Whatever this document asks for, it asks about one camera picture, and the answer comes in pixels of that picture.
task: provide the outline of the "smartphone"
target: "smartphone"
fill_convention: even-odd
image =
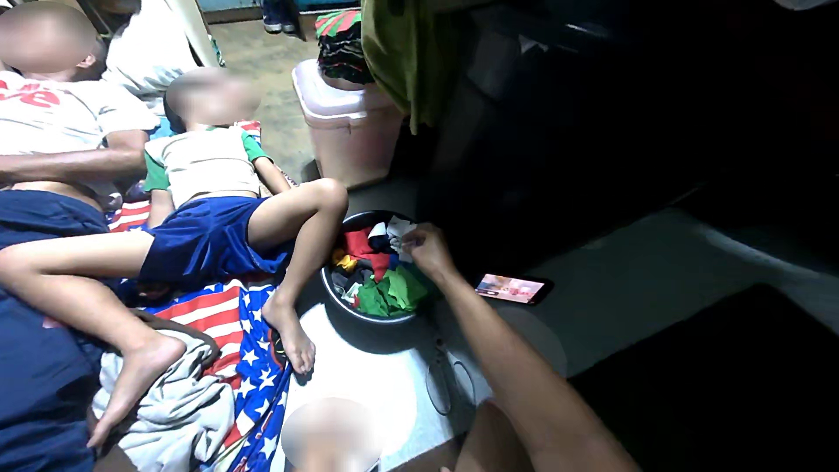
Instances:
[[[516,279],[504,275],[484,274],[475,287],[480,296],[509,302],[535,305],[545,299],[554,283],[546,279]]]

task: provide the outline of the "stack of folded clothes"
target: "stack of folded clothes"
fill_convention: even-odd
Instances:
[[[373,82],[362,50],[361,9],[320,16],[315,28],[320,46],[317,61],[325,76],[357,84]]]
[[[332,253],[332,284],[341,298],[377,317],[413,312],[429,295],[420,282],[425,276],[402,250],[402,236],[415,227],[392,217],[387,223],[344,233],[341,247]]]

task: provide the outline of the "child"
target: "child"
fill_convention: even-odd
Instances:
[[[183,133],[146,144],[148,232],[35,241],[0,251],[0,285],[122,353],[122,371],[89,445],[104,441],[185,347],[146,327],[88,277],[191,285],[273,272],[286,255],[281,245],[296,238],[285,276],[262,313],[279,331],[296,372],[310,370],[315,361],[294,303],[335,242],[347,211],[346,189],[330,179],[289,189],[282,172],[240,128],[201,124],[231,123],[258,106],[247,86],[224,70],[188,72],[167,93],[172,121],[182,123]],[[257,175],[276,195],[258,198]]]

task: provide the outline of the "plastic storage box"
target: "plastic storage box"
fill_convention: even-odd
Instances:
[[[390,97],[375,84],[360,90],[330,86],[315,59],[299,63],[291,76],[320,175],[347,188],[386,177],[403,118]]]

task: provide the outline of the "green and white shirt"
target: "green and white shirt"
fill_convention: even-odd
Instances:
[[[253,167],[268,157],[242,128],[190,131],[146,143],[145,190],[169,190],[175,208],[200,193],[252,191],[259,195]]]

